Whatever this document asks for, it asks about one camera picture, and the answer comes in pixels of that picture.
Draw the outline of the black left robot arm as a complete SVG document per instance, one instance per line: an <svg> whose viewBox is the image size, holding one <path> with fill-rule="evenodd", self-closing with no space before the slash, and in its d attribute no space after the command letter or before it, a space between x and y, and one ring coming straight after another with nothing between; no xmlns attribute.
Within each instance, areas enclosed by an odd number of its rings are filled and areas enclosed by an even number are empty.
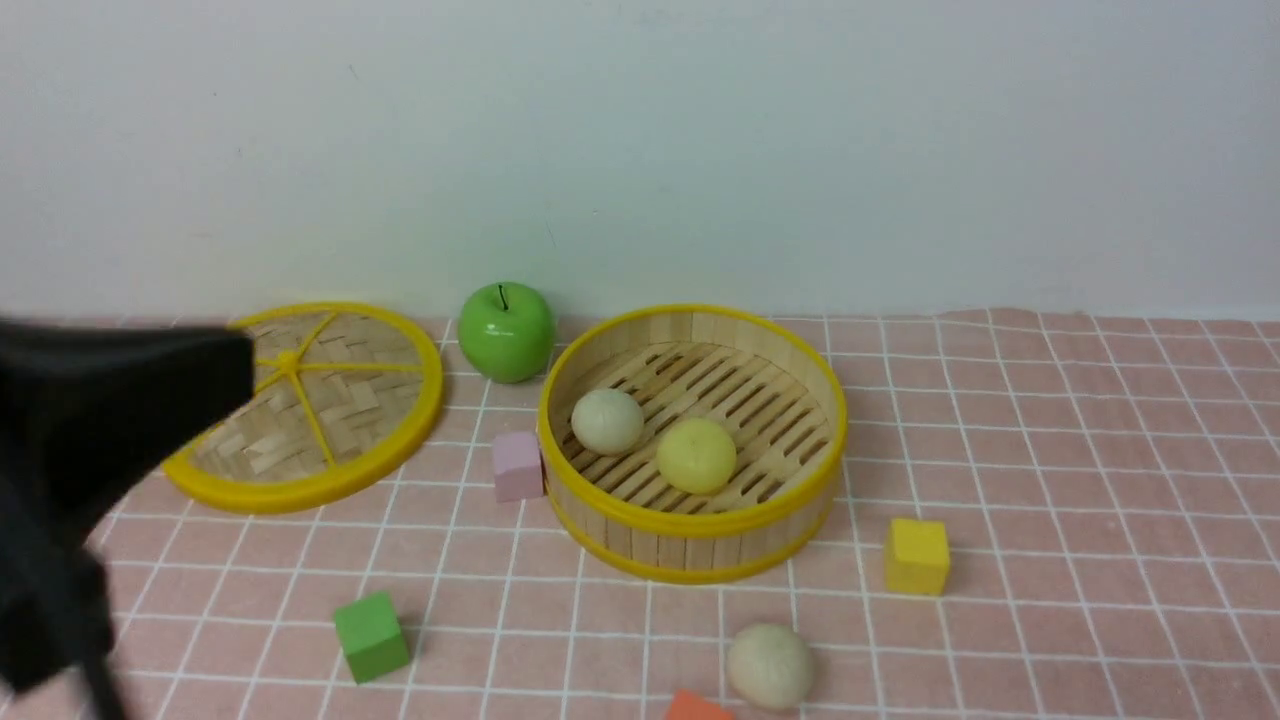
<svg viewBox="0 0 1280 720"><path fill-rule="evenodd" d="M163 461L246 405L239 329L1 324L1 665L15 696L77 667L100 719L128 719L111 667L95 527Z"/></svg>

